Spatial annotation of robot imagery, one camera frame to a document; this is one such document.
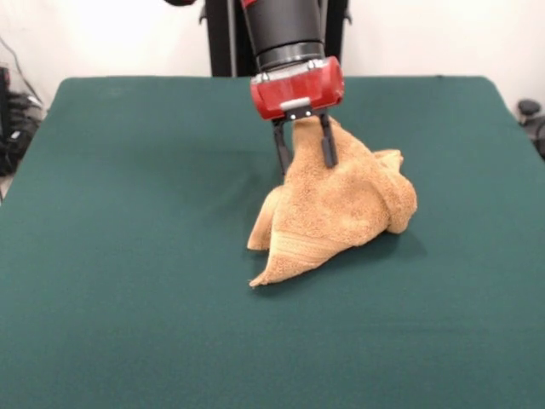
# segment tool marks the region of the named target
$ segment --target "black robot arm segment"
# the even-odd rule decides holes
[[[317,0],[241,0],[260,72],[324,58]]]

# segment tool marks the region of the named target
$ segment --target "black cable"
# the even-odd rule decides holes
[[[545,119],[542,120],[542,122],[536,128],[536,149],[540,154],[542,153],[542,139],[539,137],[539,134],[542,133],[542,130],[545,130]]]
[[[26,77],[23,74],[23,70],[20,67],[19,58],[17,57],[17,53],[15,53],[15,51],[11,47],[9,47],[9,45],[5,42],[5,40],[2,38],[2,36],[0,36],[0,44],[3,45],[3,47],[13,56],[14,61],[15,61],[15,67],[17,68],[17,72],[19,73],[20,77],[22,78],[23,83],[25,83],[26,87],[31,91],[34,98],[36,98],[37,101],[40,104],[43,105],[43,101],[37,95],[37,92],[34,89],[34,87],[32,87],[32,85],[26,80]]]

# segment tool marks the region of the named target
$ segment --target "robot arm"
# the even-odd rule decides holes
[[[166,0],[183,6],[195,0]],[[261,117],[272,121],[278,158],[285,174],[291,154],[284,124],[318,116],[328,167],[337,164],[327,109],[342,102],[344,78],[339,61],[325,57],[318,0],[239,0],[259,73],[250,93]]]

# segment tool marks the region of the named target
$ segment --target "towel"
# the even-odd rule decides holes
[[[339,163],[327,168],[316,117],[293,123],[294,158],[284,183],[265,198],[248,240],[269,250],[251,287],[318,268],[341,251],[383,232],[400,234],[416,212],[416,191],[400,173],[399,150],[372,152],[330,118]]]

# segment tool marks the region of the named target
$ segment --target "black stand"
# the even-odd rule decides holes
[[[327,9],[325,56],[341,62],[344,21],[350,20],[348,0],[317,0]],[[253,77],[257,72],[240,0],[206,0],[210,65],[213,77]]]

